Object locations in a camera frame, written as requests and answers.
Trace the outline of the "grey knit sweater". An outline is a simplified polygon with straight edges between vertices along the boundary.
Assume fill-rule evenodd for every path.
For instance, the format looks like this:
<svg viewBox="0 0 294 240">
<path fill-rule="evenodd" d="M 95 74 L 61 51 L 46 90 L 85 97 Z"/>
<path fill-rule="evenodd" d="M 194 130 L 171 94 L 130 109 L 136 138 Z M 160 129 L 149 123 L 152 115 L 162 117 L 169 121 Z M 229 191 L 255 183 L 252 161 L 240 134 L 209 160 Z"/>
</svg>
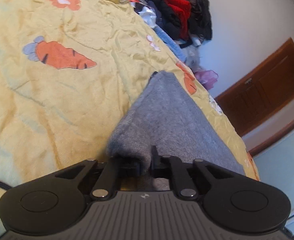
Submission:
<svg viewBox="0 0 294 240">
<path fill-rule="evenodd" d="M 149 169 L 152 147 L 185 163 L 203 159 L 238 174 L 244 168 L 172 73 L 154 73 L 148 85 L 114 129 L 109 157 L 138 163 L 141 176 L 125 182 L 130 190 L 168 190 L 165 179 L 154 179 Z"/>
</svg>

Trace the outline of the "brown wooden door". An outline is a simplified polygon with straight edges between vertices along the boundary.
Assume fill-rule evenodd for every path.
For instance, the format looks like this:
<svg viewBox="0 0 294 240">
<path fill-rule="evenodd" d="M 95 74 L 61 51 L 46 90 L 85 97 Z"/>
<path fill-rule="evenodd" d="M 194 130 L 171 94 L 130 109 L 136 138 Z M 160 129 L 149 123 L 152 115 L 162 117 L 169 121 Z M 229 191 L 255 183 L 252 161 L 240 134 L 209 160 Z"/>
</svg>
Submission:
<svg viewBox="0 0 294 240">
<path fill-rule="evenodd" d="M 215 100 L 241 137 L 294 99 L 294 41 L 289 38 Z"/>
</svg>

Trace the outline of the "purple plastic bag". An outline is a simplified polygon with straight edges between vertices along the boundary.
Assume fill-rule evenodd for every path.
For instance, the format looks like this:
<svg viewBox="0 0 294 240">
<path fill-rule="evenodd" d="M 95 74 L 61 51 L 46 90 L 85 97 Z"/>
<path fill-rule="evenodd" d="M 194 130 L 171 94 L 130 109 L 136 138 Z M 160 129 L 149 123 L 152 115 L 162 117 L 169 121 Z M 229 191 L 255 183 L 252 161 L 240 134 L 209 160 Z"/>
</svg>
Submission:
<svg viewBox="0 0 294 240">
<path fill-rule="evenodd" d="M 194 75 L 206 90 L 212 89 L 219 78 L 218 74 L 213 70 L 199 70 Z"/>
</svg>

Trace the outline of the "yellow carrot print quilt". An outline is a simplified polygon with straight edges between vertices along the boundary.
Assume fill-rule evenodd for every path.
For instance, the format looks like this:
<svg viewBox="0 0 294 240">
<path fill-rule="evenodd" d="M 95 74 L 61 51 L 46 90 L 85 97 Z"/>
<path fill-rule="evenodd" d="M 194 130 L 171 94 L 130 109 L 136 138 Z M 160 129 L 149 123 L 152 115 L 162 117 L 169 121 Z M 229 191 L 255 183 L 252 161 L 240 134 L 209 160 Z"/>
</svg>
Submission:
<svg viewBox="0 0 294 240">
<path fill-rule="evenodd" d="M 128 0 L 0 0 L 0 181 L 104 160 L 114 127 L 162 70 L 258 179 L 227 116 Z"/>
</svg>

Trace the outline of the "clear plastic bag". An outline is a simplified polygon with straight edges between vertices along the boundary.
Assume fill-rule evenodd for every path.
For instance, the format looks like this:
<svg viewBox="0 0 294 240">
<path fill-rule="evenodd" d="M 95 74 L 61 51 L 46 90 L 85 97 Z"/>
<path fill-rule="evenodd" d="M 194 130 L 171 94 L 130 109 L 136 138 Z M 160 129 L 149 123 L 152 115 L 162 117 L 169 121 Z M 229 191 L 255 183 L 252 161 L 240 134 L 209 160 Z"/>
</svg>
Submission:
<svg viewBox="0 0 294 240">
<path fill-rule="evenodd" d="M 184 55 L 186 56 L 185 64 L 193 71 L 203 71 L 204 68 L 200 63 L 200 47 L 195 47 L 190 45 L 182 49 Z"/>
</svg>

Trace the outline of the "light blue knit garment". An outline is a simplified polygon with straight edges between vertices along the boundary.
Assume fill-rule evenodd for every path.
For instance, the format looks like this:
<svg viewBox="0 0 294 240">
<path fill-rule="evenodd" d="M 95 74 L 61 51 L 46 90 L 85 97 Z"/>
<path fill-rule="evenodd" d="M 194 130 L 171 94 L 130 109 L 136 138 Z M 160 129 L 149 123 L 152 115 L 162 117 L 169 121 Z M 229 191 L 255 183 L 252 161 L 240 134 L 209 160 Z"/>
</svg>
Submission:
<svg viewBox="0 0 294 240">
<path fill-rule="evenodd" d="M 180 46 L 165 32 L 161 27 L 156 25 L 154 27 L 154 32 L 157 36 L 168 46 L 168 48 L 173 52 L 173 54 L 183 63 L 186 62 L 187 56 L 180 48 Z"/>
</svg>

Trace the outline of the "black garment on pile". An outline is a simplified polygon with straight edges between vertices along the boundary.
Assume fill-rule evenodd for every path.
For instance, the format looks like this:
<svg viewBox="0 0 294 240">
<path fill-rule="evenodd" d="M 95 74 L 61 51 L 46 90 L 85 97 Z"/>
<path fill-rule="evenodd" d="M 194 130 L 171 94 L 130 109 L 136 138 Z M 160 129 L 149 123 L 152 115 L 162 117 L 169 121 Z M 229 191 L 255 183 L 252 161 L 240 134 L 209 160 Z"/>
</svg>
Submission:
<svg viewBox="0 0 294 240">
<path fill-rule="evenodd" d="M 188 28 L 191 34 L 210 41 L 213 37 L 209 0 L 187 0 L 191 5 Z"/>
</svg>

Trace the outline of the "dark navy garment on pile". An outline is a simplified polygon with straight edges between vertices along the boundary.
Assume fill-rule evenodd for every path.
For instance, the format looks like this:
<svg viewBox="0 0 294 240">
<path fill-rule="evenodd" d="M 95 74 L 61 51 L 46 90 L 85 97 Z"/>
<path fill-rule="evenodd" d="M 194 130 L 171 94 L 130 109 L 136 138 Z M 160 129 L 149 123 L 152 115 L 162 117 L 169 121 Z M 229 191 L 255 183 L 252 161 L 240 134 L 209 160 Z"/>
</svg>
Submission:
<svg viewBox="0 0 294 240">
<path fill-rule="evenodd" d="M 171 7 L 164 0 L 146 0 L 144 3 L 135 3 L 134 10 L 138 12 L 143 6 L 152 9 L 157 16 L 156 24 L 163 29 L 173 40 L 180 38 L 181 23 Z"/>
</svg>

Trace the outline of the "red garment on pile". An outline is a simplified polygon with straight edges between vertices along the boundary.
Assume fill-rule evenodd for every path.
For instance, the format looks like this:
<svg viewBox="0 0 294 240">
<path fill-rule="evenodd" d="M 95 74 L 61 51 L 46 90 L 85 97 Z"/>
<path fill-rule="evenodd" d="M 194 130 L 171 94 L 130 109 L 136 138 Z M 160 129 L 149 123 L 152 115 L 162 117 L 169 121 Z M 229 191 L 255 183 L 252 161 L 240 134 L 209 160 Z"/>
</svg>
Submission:
<svg viewBox="0 0 294 240">
<path fill-rule="evenodd" d="M 191 4 L 187 0 L 164 0 L 180 19 L 181 31 L 180 38 L 188 38 L 188 19 L 191 13 Z"/>
</svg>

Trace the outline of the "white crumpled garment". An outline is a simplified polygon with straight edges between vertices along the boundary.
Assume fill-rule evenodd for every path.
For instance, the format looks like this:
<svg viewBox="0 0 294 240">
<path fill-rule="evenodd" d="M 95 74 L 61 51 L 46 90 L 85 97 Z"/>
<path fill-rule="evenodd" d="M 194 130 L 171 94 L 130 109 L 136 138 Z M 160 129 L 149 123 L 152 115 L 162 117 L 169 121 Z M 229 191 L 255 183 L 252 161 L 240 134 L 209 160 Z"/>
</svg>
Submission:
<svg viewBox="0 0 294 240">
<path fill-rule="evenodd" d="M 143 6 L 142 9 L 138 12 L 138 14 L 150 28 L 155 29 L 155 27 L 157 26 L 157 16 L 152 9 Z"/>
</svg>

